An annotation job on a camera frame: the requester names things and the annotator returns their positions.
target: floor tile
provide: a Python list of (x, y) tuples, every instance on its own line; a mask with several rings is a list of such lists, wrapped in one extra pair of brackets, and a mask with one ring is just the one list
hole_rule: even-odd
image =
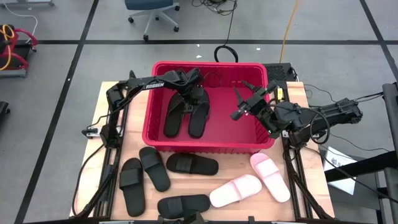
[(376, 212), (372, 209), (353, 207), (339, 202), (333, 202), (333, 209), (341, 221), (377, 223)]
[[(54, 0), (54, 6), (48, 4), (9, 5), (9, 9), (20, 15), (33, 15), (38, 20), (34, 36), (39, 40), (79, 40), (85, 26), (93, 0)], [(32, 33), (35, 19), (18, 17), (7, 9), (0, 9), (0, 21), (12, 24)]]
[[(294, 0), (240, 0), (234, 13), (231, 39), (283, 39)], [(180, 1), (180, 10), (166, 12), (179, 23), (178, 33), (165, 21), (154, 21), (148, 33), (152, 40), (225, 39), (230, 16), (217, 15), (205, 6)], [(220, 9), (230, 9), (232, 3)], [(142, 40), (149, 16), (127, 21), (131, 12), (122, 1), (100, 0), (88, 39)], [(301, 1), (288, 39), (374, 40), (371, 26), (359, 1)]]
[(384, 40), (398, 39), (398, 15), (396, 10), (398, 2), (395, 0), (367, 0), (367, 5), (372, 13), (377, 27)]
[(14, 223), (75, 50), (39, 45), (27, 78), (0, 79), (0, 100), (11, 109), (0, 128), (1, 223)]
[(398, 66), (398, 45), (389, 45), (388, 49), (391, 53), (392, 58), (395, 60), (396, 65)]

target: red equipment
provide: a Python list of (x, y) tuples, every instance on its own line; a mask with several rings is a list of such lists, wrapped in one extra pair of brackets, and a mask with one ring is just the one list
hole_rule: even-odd
[[(11, 63), (5, 70), (19, 70), (24, 69), (27, 70), (29, 67), (29, 63), (26, 58), (29, 54), (30, 49), (36, 52), (34, 46), (38, 44), (37, 39), (29, 32), (24, 29), (15, 29), (14, 26), (11, 26), (11, 29), (14, 31), (14, 37), (5, 40), (3, 35), (0, 35), (0, 67), (4, 66), (8, 60), (8, 45), (11, 48)], [(18, 33), (24, 33), (30, 38), (30, 42), (27, 44), (18, 44)]]

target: robotic arm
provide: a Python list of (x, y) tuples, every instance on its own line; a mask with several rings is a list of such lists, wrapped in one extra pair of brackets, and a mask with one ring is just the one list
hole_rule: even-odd
[[(107, 124), (101, 128), (99, 135), (101, 136), (104, 147), (116, 149), (116, 155), (114, 163), (109, 165), (109, 171), (107, 171), (107, 174), (104, 174), (103, 181), (93, 198), (91, 198), (88, 204), (76, 217), (87, 217), (104, 191), (108, 188), (108, 185), (116, 178), (122, 143), (122, 136), (118, 131), (120, 111), (142, 90), (163, 87), (177, 90), (184, 99), (185, 107), (192, 108), (201, 97), (201, 94), (203, 94), (203, 87), (198, 86), (202, 79), (199, 68), (193, 68), (186, 74), (183, 71), (169, 71), (161, 76), (145, 78), (136, 78), (134, 73), (130, 71), (130, 79), (121, 81), (106, 91), (106, 99), (109, 105), (109, 114), (106, 116), (109, 116), (109, 119)], [(126, 96), (123, 95), (123, 90), (127, 91)], [(82, 131), (85, 136), (88, 136), (88, 133), (92, 132), (93, 129)]]
[[(188, 73), (183, 71), (169, 71), (161, 76), (136, 78), (130, 72), (130, 79), (121, 81), (106, 91), (106, 99), (109, 105), (109, 122), (105, 124), (100, 132), (101, 139), (105, 147), (119, 147), (121, 138), (117, 130), (119, 112), (128, 105), (131, 100), (142, 90), (154, 88), (169, 88), (176, 90), (184, 99), (187, 111), (192, 108), (203, 94), (203, 87), (197, 86), (202, 80), (199, 68), (193, 68)], [(87, 135), (90, 130), (83, 130)]]
[(264, 97), (278, 88), (276, 81), (271, 81), (266, 89), (245, 81), (243, 83), (253, 95), (245, 101), (235, 89), (239, 109), (231, 114), (231, 118), (237, 121), (243, 114), (251, 114), (268, 130), (270, 138), (276, 139), (282, 131), (287, 131), (293, 147), (307, 143), (311, 136), (320, 138), (326, 134), (327, 123), (316, 111), (326, 118), (330, 127), (336, 124), (356, 124), (363, 116), (358, 103), (347, 98), (313, 110), (288, 101), (272, 105), (270, 102), (267, 103)]

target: red basket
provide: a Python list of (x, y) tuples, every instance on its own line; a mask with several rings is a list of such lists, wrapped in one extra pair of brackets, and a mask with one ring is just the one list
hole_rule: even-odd
[(158, 62), (152, 69), (152, 76), (163, 75), (170, 70), (188, 72), (195, 67), (203, 76), (209, 73), (203, 82), (210, 98), (210, 115), (203, 136), (199, 139), (189, 136), (189, 114), (185, 115), (177, 137), (164, 135), (167, 107), (174, 91), (158, 88), (149, 93), (142, 133), (144, 142), (160, 151), (175, 152), (255, 153), (270, 148), (274, 139), (268, 137), (267, 130), (254, 116), (243, 116), (238, 121), (230, 117), (238, 109), (233, 87), (244, 99), (249, 98), (252, 92), (242, 80), (256, 86), (267, 86), (266, 68), (260, 63)]

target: metal frame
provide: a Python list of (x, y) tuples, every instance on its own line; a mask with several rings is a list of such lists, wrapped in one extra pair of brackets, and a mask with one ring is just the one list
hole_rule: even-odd
[(21, 77), (26, 78), (27, 70), (25, 69), (15, 69), (15, 70), (2, 70), (0, 71), (0, 77), (11, 78), (11, 77)]
[[(393, 151), (386, 152), (384, 154), (380, 154), (378, 156), (371, 157), (369, 159), (363, 159), (358, 162), (347, 164), (345, 166), (339, 167), (340, 170), (345, 171), (347, 174), (357, 177), (363, 174), (370, 174), (382, 171), (386, 168), (393, 168), (396, 169), (398, 167), (398, 119), (396, 115), (396, 111), (398, 111), (398, 86), (397, 84), (384, 84), (383, 85), (383, 92), (384, 92), (384, 101), (386, 103), (387, 115), (389, 119), (390, 129), (392, 133), (392, 140), (394, 143)], [(338, 169), (330, 169), (325, 171), (325, 177), (327, 182), (332, 182), (336, 180), (346, 179), (342, 172)], [(376, 175), (376, 185), (378, 184), (378, 177)], [(388, 188), (377, 188), (377, 191), (383, 193), (385, 195), (389, 195), (392, 198), (397, 198), (396, 194), (389, 194)], [(385, 223), (386, 218), (384, 215), (384, 209), (381, 204), (381, 199), (379, 198), (380, 203), (380, 210), (376, 210), (377, 222), (378, 223)]]
[[(123, 148), (123, 141), (124, 141), (124, 132), (126, 130), (126, 123), (127, 123), (127, 115), (129, 114), (129, 107), (125, 107), (125, 109), (123, 110), (123, 115), (122, 115), (122, 121), (121, 121), (121, 143), (120, 143), (120, 148), (119, 149), (111, 149), (106, 147), (106, 151), (105, 151), (105, 157), (104, 157), (104, 162), (103, 162), (103, 166), (102, 166), (102, 171), (101, 171), (101, 178), (99, 180), (100, 183), (102, 183), (105, 178), (105, 176), (108, 174), (107, 173), (107, 167), (109, 167), (110, 164), (110, 159), (112, 156), (112, 153), (114, 150), (122, 150)], [(119, 164), (119, 161), (117, 161), (116, 159), (120, 160), (120, 157), (116, 157), (114, 158), (115, 160), (113, 161), (113, 164)], [(113, 207), (113, 198), (114, 198), (114, 191), (116, 188), (116, 179), (114, 178), (110, 185), (108, 186), (108, 189), (105, 190), (104, 194), (101, 196), (101, 199), (98, 201), (97, 205), (94, 208), (94, 213), (93, 216), (94, 217), (108, 217), (110, 218), (111, 213), (112, 213), (112, 207)]]
[(14, 0), (14, 1), (10, 1), (9, 0), (9, 2), (4, 1), (2, 3), (6, 3), (7, 5), (10, 5), (10, 6), (25, 5), (25, 4), (43, 4), (43, 3), (47, 3), (50, 6), (54, 6), (55, 5), (53, 0), (41, 0), (41, 1), (30, 1), (30, 0)]

